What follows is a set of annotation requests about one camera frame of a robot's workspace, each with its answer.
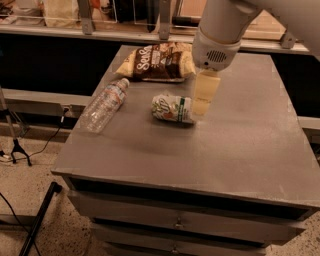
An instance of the gray tabletop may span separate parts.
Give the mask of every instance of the gray tabletop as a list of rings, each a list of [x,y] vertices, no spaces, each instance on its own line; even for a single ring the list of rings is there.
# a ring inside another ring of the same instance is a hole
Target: gray tabletop
[[[119,78],[115,71],[133,49],[121,47],[95,93]],[[320,168],[270,56],[239,53],[220,75],[209,112],[194,126],[151,114],[153,96],[190,96],[194,78],[181,84],[132,82],[101,134],[76,125],[52,172],[320,206]]]

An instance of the brown snack bag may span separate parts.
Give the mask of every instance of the brown snack bag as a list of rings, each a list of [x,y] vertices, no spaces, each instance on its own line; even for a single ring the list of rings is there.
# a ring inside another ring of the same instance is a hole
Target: brown snack bag
[[[116,73],[143,81],[182,82],[195,74],[191,49],[191,44],[186,43],[138,48],[131,52]]]

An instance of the speckled floor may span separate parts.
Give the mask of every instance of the speckled floor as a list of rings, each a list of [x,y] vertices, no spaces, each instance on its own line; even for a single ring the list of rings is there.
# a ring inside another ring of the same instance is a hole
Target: speckled floor
[[[62,178],[53,176],[50,172],[69,132],[70,130],[61,130],[42,153],[32,156],[31,167],[26,160],[18,160],[16,164],[0,162],[0,192],[11,203],[16,214],[36,215],[50,183],[56,181],[63,186],[63,190],[53,196],[36,237],[41,255],[107,255],[102,243],[92,236],[89,219],[80,216],[67,198],[68,188]],[[30,155],[40,151],[54,133],[53,128],[31,127],[26,136],[19,139],[19,143]],[[0,143],[6,153],[13,148],[5,123],[0,123]],[[11,214],[1,198],[0,214]],[[306,227],[304,233],[286,245],[268,247],[267,256],[319,256],[320,213],[309,218]],[[25,237],[26,233],[21,230],[0,229],[0,256],[19,255]],[[34,246],[29,255],[38,255]]]

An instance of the drawer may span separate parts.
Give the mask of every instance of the drawer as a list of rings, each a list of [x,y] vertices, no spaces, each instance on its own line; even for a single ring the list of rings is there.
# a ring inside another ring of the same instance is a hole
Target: drawer
[[[69,198],[81,215],[90,218],[229,237],[261,246],[283,244],[304,230],[300,222],[193,205],[76,191],[70,191]]]
[[[108,255],[112,256],[194,256],[191,254],[182,254],[176,250],[171,252],[155,250],[150,248],[143,248],[137,246],[128,246],[123,244],[105,243],[105,250]]]
[[[219,255],[219,256],[262,256],[265,250],[250,243],[232,239],[219,239],[194,233],[170,231],[127,223],[92,223],[94,235],[112,244],[142,247],[172,254]]]

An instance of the black stand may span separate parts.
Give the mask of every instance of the black stand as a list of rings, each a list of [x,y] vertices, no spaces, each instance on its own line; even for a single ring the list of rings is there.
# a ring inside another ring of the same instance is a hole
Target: black stand
[[[41,222],[46,214],[46,211],[48,209],[52,196],[55,192],[60,193],[61,190],[62,190],[62,186],[60,186],[56,182],[52,182],[47,191],[45,198],[43,199],[43,202],[38,211],[38,214],[36,216],[17,216],[20,223],[26,226],[31,226],[31,229],[24,242],[24,245],[20,251],[19,256],[27,256],[29,254],[30,248],[34,243],[34,240],[38,233]],[[0,224],[12,226],[12,225],[20,225],[20,223],[18,223],[16,219],[11,215],[10,216],[0,215]]]
[[[3,111],[4,111],[5,115],[6,115],[7,122],[9,124],[10,133],[11,133],[11,136],[12,136],[12,139],[13,139],[13,143],[14,143],[14,147],[13,147],[13,150],[11,152],[11,157],[13,159],[12,162],[14,164],[17,162],[17,160],[15,159],[13,153],[19,152],[19,153],[22,153],[23,155],[25,155],[27,157],[28,165],[31,166],[31,161],[30,161],[29,155],[19,145],[19,141],[17,140],[16,135],[14,133],[13,125],[12,125],[12,121],[11,121],[11,117],[10,117],[10,112],[9,112],[9,110],[7,108],[6,101],[5,101],[1,86],[0,86],[0,100],[1,100],[1,103],[2,103]]]

